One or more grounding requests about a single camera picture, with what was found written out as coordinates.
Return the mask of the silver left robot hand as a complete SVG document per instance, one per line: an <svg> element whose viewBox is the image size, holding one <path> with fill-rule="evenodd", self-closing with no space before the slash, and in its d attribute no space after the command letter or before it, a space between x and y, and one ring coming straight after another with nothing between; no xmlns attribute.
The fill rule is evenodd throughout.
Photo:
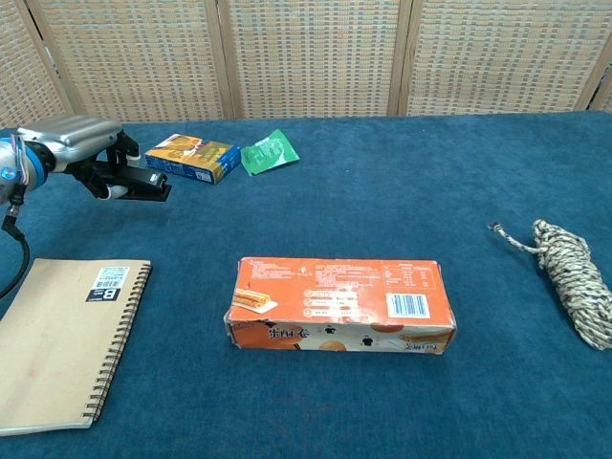
<svg viewBox="0 0 612 459"><path fill-rule="evenodd" d="M101 200L139 198L135 185L120 177L120 169L140 157L120 122L63 114L21 126L16 134L39 154L45 172L71 175Z"/></svg>

